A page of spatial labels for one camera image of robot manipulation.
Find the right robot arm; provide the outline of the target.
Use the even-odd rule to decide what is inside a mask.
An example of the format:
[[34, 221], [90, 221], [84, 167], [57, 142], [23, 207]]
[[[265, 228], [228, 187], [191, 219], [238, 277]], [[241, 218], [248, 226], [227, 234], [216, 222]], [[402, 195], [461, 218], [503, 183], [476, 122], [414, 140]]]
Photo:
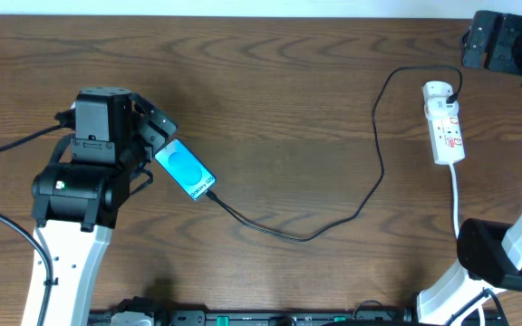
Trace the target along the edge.
[[[463, 66], [522, 77], [521, 15], [476, 12], [462, 45]], [[497, 293], [522, 292], [522, 214], [514, 224], [469, 218], [457, 228], [455, 263], [417, 296], [421, 324], [460, 325]]]

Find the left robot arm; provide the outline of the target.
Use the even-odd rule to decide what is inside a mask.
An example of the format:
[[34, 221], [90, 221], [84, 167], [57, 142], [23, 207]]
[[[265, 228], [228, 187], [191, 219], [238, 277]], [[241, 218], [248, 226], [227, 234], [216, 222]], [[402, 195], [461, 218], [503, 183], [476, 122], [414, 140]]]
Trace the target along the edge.
[[36, 256], [22, 323], [84, 325], [97, 274], [131, 181], [178, 129], [163, 110], [120, 87], [80, 89], [69, 125], [32, 192]]

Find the teal screen smartphone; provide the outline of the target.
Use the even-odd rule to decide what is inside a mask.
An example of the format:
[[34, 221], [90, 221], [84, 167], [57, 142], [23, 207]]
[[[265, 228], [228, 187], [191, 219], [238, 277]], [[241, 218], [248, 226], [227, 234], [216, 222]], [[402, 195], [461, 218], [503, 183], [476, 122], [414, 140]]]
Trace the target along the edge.
[[180, 139], [158, 151], [155, 159], [193, 200], [216, 184], [216, 177]]

